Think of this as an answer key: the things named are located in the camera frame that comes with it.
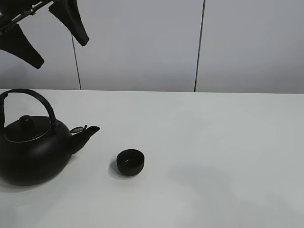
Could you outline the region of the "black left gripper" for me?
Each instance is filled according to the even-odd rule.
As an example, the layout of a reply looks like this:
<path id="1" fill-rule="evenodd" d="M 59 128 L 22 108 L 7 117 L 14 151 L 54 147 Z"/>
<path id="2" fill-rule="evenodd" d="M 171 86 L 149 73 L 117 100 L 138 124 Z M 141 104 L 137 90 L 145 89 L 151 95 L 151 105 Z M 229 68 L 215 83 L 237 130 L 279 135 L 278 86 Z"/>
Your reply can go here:
<path id="1" fill-rule="evenodd" d="M 48 8 L 71 32 L 81 46 L 89 42 L 76 0 L 0 0 L 0 29 L 12 26 L 37 10 L 53 2 Z M 0 32 L 0 49 L 8 52 L 36 69 L 44 64 L 42 56 L 33 48 L 21 27 L 16 24 Z"/>

